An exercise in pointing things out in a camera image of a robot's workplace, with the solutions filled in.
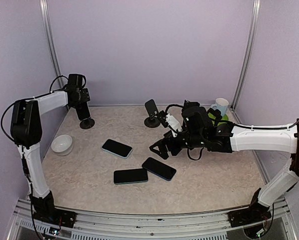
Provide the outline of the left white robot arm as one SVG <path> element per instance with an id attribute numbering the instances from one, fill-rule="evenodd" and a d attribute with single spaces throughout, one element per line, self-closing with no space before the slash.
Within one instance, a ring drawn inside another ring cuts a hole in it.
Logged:
<path id="1" fill-rule="evenodd" d="M 90 95 L 86 85 L 86 77 L 78 73 L 67 76 L 67 84 L 49 93 L 19 99 L 9 107 L 12 109 L 10 139 L 20 153 L 22 168 L 30 190 L 30 202 L 35 213 L 53 223 L 59 219 L 59 210 L 54 205 L 42 168 L 40 142 L 43 135 L 41 116 L 62 107 L 74 108 L 80 121 L 80 128 L 87 130 L 94 126 L 88 102 Z"/>

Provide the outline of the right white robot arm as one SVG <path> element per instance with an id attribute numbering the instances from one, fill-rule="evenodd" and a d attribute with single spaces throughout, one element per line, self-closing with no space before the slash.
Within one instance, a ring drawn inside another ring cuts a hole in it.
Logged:
<path id="1" fill-rule="evenodd" d="M 155 117 L 170 130 L 149 149 L 166 160 L 182 149 L 205 148 L 209 152 L 278 151 L 290 153 L 290 160 L 265 186 L 254 193 L 245 218 L 256 222 L 274 201 L 299 181 L 299 119 L 294 124 L 278 126 L 239 125 L 209 117 L 212 109 L 183 106 L 180 124 L 172 115 L 159 112 Z"/>

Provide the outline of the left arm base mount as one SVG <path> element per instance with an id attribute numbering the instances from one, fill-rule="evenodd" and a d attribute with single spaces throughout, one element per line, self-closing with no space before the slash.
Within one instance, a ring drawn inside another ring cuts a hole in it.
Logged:
<path id="1" fill-rule="evenodd" d="M 56 209 L 55 212 L 48 216 L 43 213 L 35 212 L 33 218 L 44 223 L 57 225 L 66 228 L 73 228 L 76 221 L 77 213 L 74 211 Z"/>

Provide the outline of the phone with lilac case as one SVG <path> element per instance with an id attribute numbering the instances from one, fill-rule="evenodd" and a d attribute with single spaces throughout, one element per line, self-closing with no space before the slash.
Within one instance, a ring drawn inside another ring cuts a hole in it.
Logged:
<path id="1" fill-rule="evenodd" d="M 75 107 L 77 117 L 80 121 L 91 118 L 89 106 L 86 102 L 81 103 Z"/>

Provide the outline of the phone with dark-blue case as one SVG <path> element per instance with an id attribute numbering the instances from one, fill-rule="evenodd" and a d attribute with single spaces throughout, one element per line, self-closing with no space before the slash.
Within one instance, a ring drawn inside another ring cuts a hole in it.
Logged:
<path id="1" fill-rule="evenodd" d="M 152 157 L 148 157 L 142 164 L 142 168 L 150 173 L 166 180 L 171 181 L 177 170 L 165 163 L 158 161 Z"/>

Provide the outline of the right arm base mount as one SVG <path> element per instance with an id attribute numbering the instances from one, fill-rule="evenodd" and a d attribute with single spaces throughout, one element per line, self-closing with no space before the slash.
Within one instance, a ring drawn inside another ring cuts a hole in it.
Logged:
<path id="1" fill-rule="evenodd" d="M 269 210 L 260 211 L 249 208 L 230 211 L 227 215 L 232 228 L 261 222 L 272 217 Z"/>

